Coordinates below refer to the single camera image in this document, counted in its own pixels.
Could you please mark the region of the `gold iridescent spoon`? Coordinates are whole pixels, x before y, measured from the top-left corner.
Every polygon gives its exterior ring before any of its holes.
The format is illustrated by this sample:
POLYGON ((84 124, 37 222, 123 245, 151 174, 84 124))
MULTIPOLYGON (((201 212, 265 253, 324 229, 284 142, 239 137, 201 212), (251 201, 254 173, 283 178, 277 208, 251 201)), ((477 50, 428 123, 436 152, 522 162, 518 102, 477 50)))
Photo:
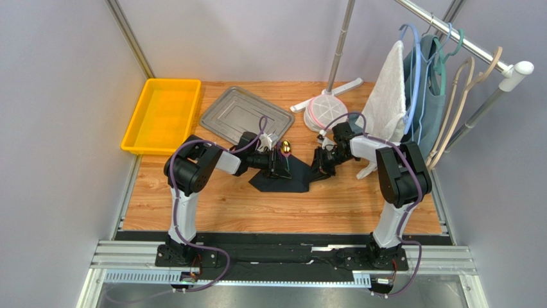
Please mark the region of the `gold iridescent spoon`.
POLYGON ((282 146, 283 146, 283 153, 284 153, 284 160, 285 160, 285 164, 286 164, 286 170, 289 171, 290 170, 290 162, 289 162, 289 157, 291 156, 291 144, 288 140, 283 140, 282 141, 282 146))

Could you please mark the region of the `black paper napkin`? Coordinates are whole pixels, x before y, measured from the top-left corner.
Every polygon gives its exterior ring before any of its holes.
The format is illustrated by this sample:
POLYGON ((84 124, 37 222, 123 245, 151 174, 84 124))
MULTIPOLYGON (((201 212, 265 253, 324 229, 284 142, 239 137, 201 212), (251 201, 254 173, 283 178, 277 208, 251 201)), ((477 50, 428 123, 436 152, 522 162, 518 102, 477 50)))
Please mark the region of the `black paper napkin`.
POLYGON ((288 157, 291 179, 268 178, 262 171, 248 182, 263 193, 306 193, 309 191, 308 173, 310 166, 294 156, 288 157))

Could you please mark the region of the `purple iridescent fork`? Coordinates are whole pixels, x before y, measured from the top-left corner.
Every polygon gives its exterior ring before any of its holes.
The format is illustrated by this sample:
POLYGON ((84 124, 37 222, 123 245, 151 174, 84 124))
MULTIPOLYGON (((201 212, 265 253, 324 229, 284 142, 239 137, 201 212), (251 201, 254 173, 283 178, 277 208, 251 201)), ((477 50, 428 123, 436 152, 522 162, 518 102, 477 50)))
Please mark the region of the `purple iridescent fork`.
POLYGON ((282 146, 282 142, 281 141, 278 141, 277 142, 277 151, 278 151, 278 154, 280 157, 283 157, 284 156, 284 153, 283 153, 283 146, 282 146))

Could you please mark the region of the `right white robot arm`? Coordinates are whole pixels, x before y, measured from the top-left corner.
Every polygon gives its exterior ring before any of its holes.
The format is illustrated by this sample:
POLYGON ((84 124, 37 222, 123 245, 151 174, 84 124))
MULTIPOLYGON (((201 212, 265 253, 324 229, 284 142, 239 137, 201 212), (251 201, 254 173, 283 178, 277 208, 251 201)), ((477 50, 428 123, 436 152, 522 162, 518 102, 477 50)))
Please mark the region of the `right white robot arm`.
POLYGON ((379 223, 371 233, 365 256, 373 268, 383 268, 402 252, 402 234, 410 215, 432 190, 432 181, 419 145, 409 141, 395 144, 366 133, 356 133, 349 123, 332 129, 334 146, 315 149, 308 180, 316 182, 336 174, 348 160, 364 158, 377 165, 385 204, 379 223))

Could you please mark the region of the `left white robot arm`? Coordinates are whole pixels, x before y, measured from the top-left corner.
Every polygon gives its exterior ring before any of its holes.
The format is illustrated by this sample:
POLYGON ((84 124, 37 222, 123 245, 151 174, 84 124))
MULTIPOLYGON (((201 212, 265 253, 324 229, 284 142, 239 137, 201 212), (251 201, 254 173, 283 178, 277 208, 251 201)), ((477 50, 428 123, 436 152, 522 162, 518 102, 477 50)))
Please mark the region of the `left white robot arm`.
POLYGON ((211 264, 230 260, 226 251, 196 243, 196 213, 200 193, 214 170, 240 176, 253 168, 260 180, 287 182, 302 170, 299 160, 281 144, 261 145, 260 135, 244 132, 229 150, 191 135, 164 166, 171 189, 173 213, 166 242, 157 249, 156 266, 194 266, 212 253, 211 264))

